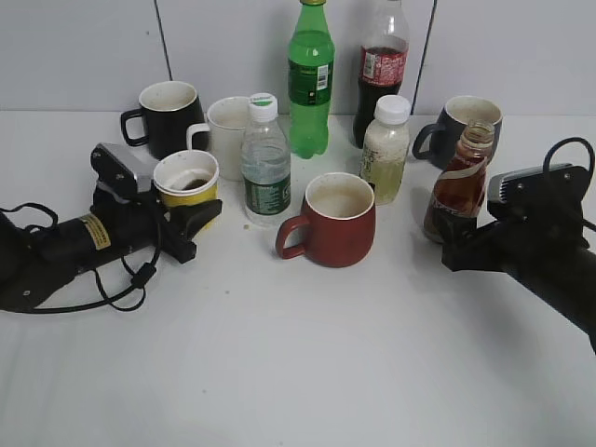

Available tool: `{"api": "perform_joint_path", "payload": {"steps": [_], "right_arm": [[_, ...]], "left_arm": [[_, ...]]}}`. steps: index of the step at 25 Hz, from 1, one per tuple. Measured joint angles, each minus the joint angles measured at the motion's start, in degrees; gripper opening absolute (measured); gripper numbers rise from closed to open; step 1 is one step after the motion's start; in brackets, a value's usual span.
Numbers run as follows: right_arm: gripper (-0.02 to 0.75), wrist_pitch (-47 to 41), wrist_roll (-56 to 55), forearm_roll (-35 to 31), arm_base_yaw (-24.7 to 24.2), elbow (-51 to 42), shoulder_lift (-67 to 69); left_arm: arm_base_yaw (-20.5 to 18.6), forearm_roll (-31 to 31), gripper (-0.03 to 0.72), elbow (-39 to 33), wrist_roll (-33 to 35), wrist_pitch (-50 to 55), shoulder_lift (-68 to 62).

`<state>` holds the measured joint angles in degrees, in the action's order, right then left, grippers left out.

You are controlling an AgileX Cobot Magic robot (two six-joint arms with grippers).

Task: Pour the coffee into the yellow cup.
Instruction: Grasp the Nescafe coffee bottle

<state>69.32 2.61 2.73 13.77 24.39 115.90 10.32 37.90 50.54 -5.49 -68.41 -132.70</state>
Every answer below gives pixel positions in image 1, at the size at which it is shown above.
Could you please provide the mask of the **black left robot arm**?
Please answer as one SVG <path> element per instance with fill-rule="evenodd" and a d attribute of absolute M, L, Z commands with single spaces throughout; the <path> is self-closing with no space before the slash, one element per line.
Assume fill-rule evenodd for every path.
<path fill-rule="evenodd" d="M 50 208 L 30 202 L 28 208 L 45 213 L 50 225 L 18 227 L 1 211 L 1 308 L 21 314 L 50 315 L 74 313 L 117 301 L 134 291 L 145 292 L 156 273 L 161 254 L 179 264 L 196 257 L 195 235 L 222 212 L 220 199 L 193 206 L 167 209 L 155 192 L 123 199 L 96 187 L 88 214 L 59 222 Z M 124 264 L 129 285 L 109 295 L 102 281 L 95 280 L 100 300 L 82 305 L 46 307 L 56 291 L 86 272 L 97 274 L 101 266 L 125 261 L 136 251 L 151 247 L 150 261 L 133 269 Z"/>

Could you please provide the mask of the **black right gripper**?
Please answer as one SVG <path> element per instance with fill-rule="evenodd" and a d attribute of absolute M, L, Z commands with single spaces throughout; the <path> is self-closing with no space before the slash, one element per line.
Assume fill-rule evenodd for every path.
<path fill-rule="evenodd" d="M 584 170 L 586 194 L 589 180 L 588 171 Z M 581 202 L 565 204 L 580 212 Z M 589 249 L 580 223 L 556 203 L 515 207 L 490 214 L 494 220 L 481 227 L 477 226 L 475 218 L 440 216 L 441 261 L 450 270 L 501 272 L 509 265 L 535 264 L 548 255 Z"/>

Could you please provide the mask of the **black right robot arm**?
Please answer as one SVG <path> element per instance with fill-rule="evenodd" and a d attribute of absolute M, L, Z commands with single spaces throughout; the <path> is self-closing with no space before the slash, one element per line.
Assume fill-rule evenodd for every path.
<path fill-rule="evenodd" d="M 487 209 L 494 221 L 436 212 L 433 223 L 443 238 L 442 263 L 450 270 L 502 272 L 595 337 L 595 254 L 580 223 L 561 210 L 561 198 L 574 211 L 589 186 L 588 171 L 570 163 L 494 176 Z"/>

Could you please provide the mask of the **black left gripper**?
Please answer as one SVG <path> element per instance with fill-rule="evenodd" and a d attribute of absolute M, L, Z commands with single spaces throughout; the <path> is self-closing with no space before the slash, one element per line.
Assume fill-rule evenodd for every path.
<path fill-rule="evenodd" d="M 89 213 L 58 225 L 55 259 L 91 270 L 135 251 L 159 247 L 185 264 L 196 256 L 192 239 L 222 209 L 221 199 L 213 199 L 169 212 L 154 191 L 126 200 L 99 183 Z"/>

